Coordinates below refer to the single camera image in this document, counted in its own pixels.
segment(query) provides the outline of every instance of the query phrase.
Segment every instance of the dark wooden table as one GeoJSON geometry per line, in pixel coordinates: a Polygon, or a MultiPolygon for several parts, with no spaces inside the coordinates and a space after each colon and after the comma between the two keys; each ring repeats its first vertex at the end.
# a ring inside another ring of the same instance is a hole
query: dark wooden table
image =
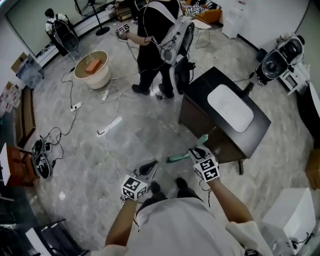
{"type": "Polygon", "coordinates": [[[244,96],[242,100],[252,110],[253,120],[244,132],[234,130],[207,100],[208,95],[221,84],[242,97],[242,90],[216,67],[212,67],[183,91],[179,123],[197,138],[208,134],[205,146],[217,161],[220,164],[239,161],[240,174],[243,174],[242,161],[253,155],[271,121],[249,96],[244,96]]]}

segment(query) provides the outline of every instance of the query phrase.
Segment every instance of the black shoe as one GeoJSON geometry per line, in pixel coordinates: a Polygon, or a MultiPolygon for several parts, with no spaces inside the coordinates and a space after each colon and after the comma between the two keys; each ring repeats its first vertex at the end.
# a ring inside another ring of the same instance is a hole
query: black shoe
{"type": "Polygon", "coordinates": [[[154,195],[156,193],[161,192],[161,187],[156,181],[152,181],[150,184],[150,190],[151,190],[152,194],[154,195]]]}
{"type": "Polygon", "coordinates": [[[137,94],[143,94],[143,95],[149,95],[150,94],[150,90],[149,89],[148,90],[141,90],[140,86],[137,85],[137,84],[133,84],[131,88],[132,88],[132,91],[134,91],[137,94]]]}
{"type": "Polygon", "coordinates": [[[171,92],[167,92],[165,90],[165,86],[162,83],[159,83],[158,87],[159,87],[160,92],[162,92],[168,99],[171,99],[171,98],[173,98],[175,96],[172,91],[171,92]]]}
{"type": "Polygon", "coordinates": [[[177,178],[175,180],[175,183],[176,183],[178,189],[186,189],[188,187],[187,182],[181,177],[177,178]]]}

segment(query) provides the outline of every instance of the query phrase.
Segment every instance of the white basin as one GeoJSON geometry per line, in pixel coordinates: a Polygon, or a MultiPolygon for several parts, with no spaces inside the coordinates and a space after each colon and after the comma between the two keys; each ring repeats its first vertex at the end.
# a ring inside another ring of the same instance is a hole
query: white basin
{"type": "Polygon", "coordinates": [[[254,113],[233,90],[220,84],[207,97],[211,107],[238,133],[243,133],[254,119],[254,113]]]}

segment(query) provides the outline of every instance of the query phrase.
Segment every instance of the gray tiled floor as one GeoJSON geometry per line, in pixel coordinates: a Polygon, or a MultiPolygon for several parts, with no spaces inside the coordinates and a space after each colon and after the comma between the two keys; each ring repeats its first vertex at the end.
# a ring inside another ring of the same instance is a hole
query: gray tiled floor
{"type": "MultiPolygon", "coordinates": [[[[118,26],[110,24],[114,33],[118,26]]],[[[204,34],[199,44],[204,44],[204,34]]],[[[81,40],[84,52],[104,50],[109,54],[112,77],[122,77],[137,71],[137,64],[126,44],[118,42],[109,33],[97,37],[94,33],[81,40]]],[[[211,44],[206,48],[191,47],[191,60],[198,65],[194,76],[216,66],[232,80],[247,78],[257,66],[256,52],[240,39],[227,39],[220,31],[211,31],[211,44]]],[[[75,116],[70,112],[70,83],[61,83],[61,76],[74,67],[66,57],[57,57],[46,69],[45,79],[34,90],[34,112],[36,132],[27,148],[39,135],[45,136],[51,128],[58,126],[66,133],[75,116]]],[[[72,74],[64,78],[72,79],[72,74]]],[[[104,129],[115,115],[117,101],[101,104],[97,91],[84,83],[74,81],[72,103],[84,101],[91,96],[77,113],[71,133],[61,139],[64,150],[62,160],[57,160],[53,175],[41,179],[36,186],[38,198],[49,216],[56,220],[66,218],[72,236],[87,249],[98,249],[104,244],[108,230],[121,208],[119,176],[113,160],[106,151],[104,136],[98,137],[97,130],[104,129]]],[[[124,79],[111,81],[124,92],[131,84],[139,82],[135,74],[124,79]]],[[[158,88],[160,76],[154,83],[158,88]]],[[[246,82],[239,82],[244,88],[246,82]]],[[[166,164],[165,158],[184,152],[195,143],[195,137],[178,125],[182,97],[159,101],[155,96],[139,96],[132,91],[120,99],[117,117],[121,121],[108,134],[108,148],[123,178],[131,169],[154,158],[160,161],[156,179],[168,195],[173,195],[174,178],[185,177],[205,202],[208,194],[198,186],[189,160],[166,164]]],[[[307,187],[304,168],[313,141],[302,123],[294,95],[287,96],[286,90],[277,81],[268,86],[255,86],[250,94],[254,102],[265,112],[272,124],[261,144],[244,162],[244,175],[238,175],[238,165],[221,165],[222,182],[234,192],[250,209],[259,223],[274,203],[278,194],[286,187],[307,187]]],[[[108,100],[117,97],[117,90],[110,91],[108,100]]],[[[55,139],[57,130],[52,133],[55,139]]],[[[50,158],[61,156],[56,146],[50,158]]],[[[222,209],[213,195],[211,210],[218,220],[225,223],[222,209]]],[[[134,241],[135,232],[130,242],[134,241]]]]}

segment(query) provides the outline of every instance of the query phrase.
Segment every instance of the desk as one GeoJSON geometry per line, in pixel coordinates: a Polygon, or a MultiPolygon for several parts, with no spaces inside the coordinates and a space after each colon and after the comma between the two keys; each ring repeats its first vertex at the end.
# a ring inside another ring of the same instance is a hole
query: desk
{"type": "Polygon", "coordinates": [[[253,120],[244,132],[235,131],[208,103],[208,95],[224,84],[240,97],[242,90],[216,67],[193,81],[184,91],[179,123],[185,125],[197,138],[208,134],[208,147],[220,164],[250,158],[265,136],[271,121],[262,110],[244,96],[242,100],[253,112],[253,120]]]}
{"type": "Polygon", "coordinates": [[[37,176],[31,162],[32,153],[5,143],[0,153],[2,179],[5,186],[32,187],[37,176]]]}

